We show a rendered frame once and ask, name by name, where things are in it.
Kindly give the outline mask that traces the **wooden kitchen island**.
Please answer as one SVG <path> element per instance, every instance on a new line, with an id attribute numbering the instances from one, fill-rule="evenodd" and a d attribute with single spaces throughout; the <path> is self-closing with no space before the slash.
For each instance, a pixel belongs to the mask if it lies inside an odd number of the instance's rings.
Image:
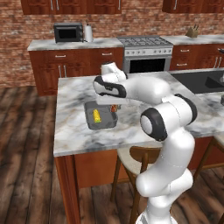
<path id="1" fill-rule="evenodd" d="M 204 144 L 224 132 L 224 106 L 213 108 L 208 95 L 196 95 L 167 72 L 152 73 L 171 85 L 171 90 L 192 100 L 198 109 L 195 122 L 186 127 Z M 149 106 L 140 101 L 123 104 L 117 111 L 118 121 L 109 129 L 91 130 L 86 122 L 84 104 L 96 99 L 92 76 L 61 78 L 58 85 L 53 155 L 62 171 L 62 183 L 72 180 L 79 188 L 100 186 L 112 181 L 116 150 L 132 145 L 158 146 L 140 128 L 140 113 Z"/>

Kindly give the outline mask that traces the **yellow corn cob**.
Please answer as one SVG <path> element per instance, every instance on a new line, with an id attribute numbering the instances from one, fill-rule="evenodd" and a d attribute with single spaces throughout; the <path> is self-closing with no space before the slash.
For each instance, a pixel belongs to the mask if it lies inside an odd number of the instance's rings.
<path id="1" fill-rule="evenodd" d="M 102 121 L 100 112 L 97 109 L 93 110 L 93 119 L 95 123 L 100 123 Z"/>

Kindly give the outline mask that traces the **wooden base cupboards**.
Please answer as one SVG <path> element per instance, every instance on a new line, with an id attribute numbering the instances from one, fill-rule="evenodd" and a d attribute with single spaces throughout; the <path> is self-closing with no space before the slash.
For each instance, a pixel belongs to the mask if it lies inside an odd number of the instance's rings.
<path id="1" fill-rule="evenodd" d="M 56 95 L 59 78 L 100 74 L 105 62 L 115 62 L 123 68 L 122 47 L 29 51 L 29 54 L 39 96 Z"/>
<path id="2" fill-rule="evenodd" d="M 175 45 L 170 70 L 224 67 L 224 44 Z"/>

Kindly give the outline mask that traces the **silver stove with oven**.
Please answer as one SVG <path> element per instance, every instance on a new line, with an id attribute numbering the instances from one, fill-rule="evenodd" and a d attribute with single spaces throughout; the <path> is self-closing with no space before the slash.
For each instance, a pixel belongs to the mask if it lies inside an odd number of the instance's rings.
<path id="1" fill-rule="evenodd" d="M 173 44 L 158 35 L 121 36 L 124 46 L 122 70 L 126 74 L 168 71 Z"/>

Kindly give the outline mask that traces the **white paper towel roll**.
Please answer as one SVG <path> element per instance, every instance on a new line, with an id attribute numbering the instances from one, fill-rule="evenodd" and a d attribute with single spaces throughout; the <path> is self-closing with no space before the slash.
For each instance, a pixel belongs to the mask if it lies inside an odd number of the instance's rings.
<path id="1" fill-rule="evenodd" d="M 93 31 L 92 31 L 92 27 L 89 24 L 86 24 L 84 26 L 84 35 L 85 35 L 85 41 L 86 42 L 92 42 L 93 41 Z"/>

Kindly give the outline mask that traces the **grey rectangular tray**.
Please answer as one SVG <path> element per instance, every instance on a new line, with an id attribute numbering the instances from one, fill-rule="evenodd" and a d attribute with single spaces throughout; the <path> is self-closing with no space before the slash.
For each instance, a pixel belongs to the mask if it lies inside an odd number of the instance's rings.
<path id="1" fill-rule="evenodd" d="M 109 105 L 98 105 L 96 101 L 88 101 L 84 104 L 87 126 L 91 130 L 110 129 L 116 126 L 118 116 L 116 112 L 110 111 Z M 94 110 L 100 114 L 101 122 L 94 121 Z"/>

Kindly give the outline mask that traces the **wooden stool with pale seat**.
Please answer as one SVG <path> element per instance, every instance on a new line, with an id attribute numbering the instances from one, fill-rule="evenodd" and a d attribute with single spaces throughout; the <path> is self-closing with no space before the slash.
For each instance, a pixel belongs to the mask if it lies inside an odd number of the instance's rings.
<path id="1" fill-rule="evenodd" d="M 116 186 L 118 183 L 130 182 L 134 188 L 134 202 L 131 210 L 129 224 L 135 224 L 137 220 L 137 209 L 140 200 L 140 194 L 136 188 L 137 176 L 146 171 L 158 159 L 160 148 L 145 148 L 132 146 L 130 148 L 117 149 L 117 160 L 115 165 L 115 175 L 112 185 L 110 200 L 113 201 L 116 195 Z M 123 165 L 128 178 L 118 179 L 120 167 Z"/>

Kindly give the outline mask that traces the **wooden wall cupboards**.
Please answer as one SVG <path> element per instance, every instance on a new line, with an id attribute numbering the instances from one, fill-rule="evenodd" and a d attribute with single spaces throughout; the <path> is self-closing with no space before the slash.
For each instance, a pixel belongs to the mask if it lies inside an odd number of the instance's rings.
<path id="1" fill-rule="evenodd" d="M 162 12 L 224 13 L 224 0 L 164 0 Z"/>
<path id="2" fill-rule="evenodd" d="M 120 14 L 122 0 L 21 0 L 25 15 Z"/>

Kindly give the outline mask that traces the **dark sink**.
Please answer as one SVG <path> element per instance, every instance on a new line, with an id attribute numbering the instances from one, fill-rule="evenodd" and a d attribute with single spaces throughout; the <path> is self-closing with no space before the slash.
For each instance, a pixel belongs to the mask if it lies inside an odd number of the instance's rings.
<path id="1" fill-rule="evenodd" d="M 203 71 L 189 73 L 171 73 L 176 80 L 194 94 L 224 92 L 224 71 Z"/>

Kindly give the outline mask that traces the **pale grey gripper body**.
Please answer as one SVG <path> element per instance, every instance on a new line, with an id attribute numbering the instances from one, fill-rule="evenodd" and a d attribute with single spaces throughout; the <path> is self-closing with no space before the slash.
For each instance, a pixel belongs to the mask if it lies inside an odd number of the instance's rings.
<path id="1" fill-rule="evenodd" d="M 123 105 L 129 104 L 130 100 L 126 98 L 116 98 L 110 96 L 97 96 L 96 102 L 98 105 Z"/>

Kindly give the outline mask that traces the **wooden knife block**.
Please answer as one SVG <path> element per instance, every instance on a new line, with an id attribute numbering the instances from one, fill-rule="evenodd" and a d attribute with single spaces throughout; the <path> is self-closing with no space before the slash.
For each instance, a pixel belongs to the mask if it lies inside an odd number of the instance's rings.
<path id="1" fill-rule="evenodd" d="M 189 38 L 197 38 L 199 33 L 199 27 L 195 24 L 194 27 L 190 27 L 186 33 Z"/>

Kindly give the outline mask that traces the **black microwave oven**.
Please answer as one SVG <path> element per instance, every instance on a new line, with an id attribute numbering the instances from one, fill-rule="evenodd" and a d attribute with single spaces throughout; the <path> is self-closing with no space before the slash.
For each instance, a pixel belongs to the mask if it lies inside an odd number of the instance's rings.
<path id="1" fill-rule="evenodd" d="M 56 43 L 82 42 L 84 40 L 81 22 L 55 23 L 53 29 Z"/>

